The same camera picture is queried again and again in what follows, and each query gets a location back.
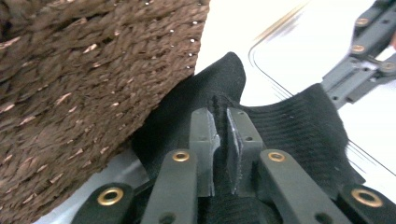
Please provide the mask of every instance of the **black cloth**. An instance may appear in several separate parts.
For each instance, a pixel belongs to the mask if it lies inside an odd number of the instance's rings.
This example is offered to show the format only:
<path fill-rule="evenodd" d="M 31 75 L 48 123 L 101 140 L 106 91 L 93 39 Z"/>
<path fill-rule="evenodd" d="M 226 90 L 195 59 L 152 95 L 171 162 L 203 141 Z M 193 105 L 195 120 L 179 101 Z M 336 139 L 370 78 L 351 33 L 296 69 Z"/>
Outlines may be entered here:
<path fill-rule="evenodd" d="M 272 204 L 230 193 L 225 165 L 227 107 L 245 110 L 264 144 L 288 152 L 332 199 L 345 184 L 360 182 L 347 160 L 343 123 L 320 84 L 278 104 L 247 107 L 239 104 L 245 82 L 242 63 L 228 53 L 177 85 L 133 136 L 133 150 L 153 178 L 164 155 L 188 136 L 191 112 L 202 107 L 212 112 L 221 138 L 214 161 L 216 196 L 200 199 L 200 223 L 280 222 Z"/>

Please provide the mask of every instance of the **woven texture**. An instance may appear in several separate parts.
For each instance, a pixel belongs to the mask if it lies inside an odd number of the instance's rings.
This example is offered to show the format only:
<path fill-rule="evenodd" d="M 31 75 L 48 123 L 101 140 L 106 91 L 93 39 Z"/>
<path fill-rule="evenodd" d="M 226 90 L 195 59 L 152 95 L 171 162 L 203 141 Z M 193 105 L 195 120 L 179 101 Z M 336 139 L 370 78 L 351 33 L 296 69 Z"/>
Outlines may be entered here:
<path fill-rule="evenodd" d="M 1 223 L 37 220 L 122 150 L 193 74 L 207 12 L 198 0 L 0 1 Z"/>

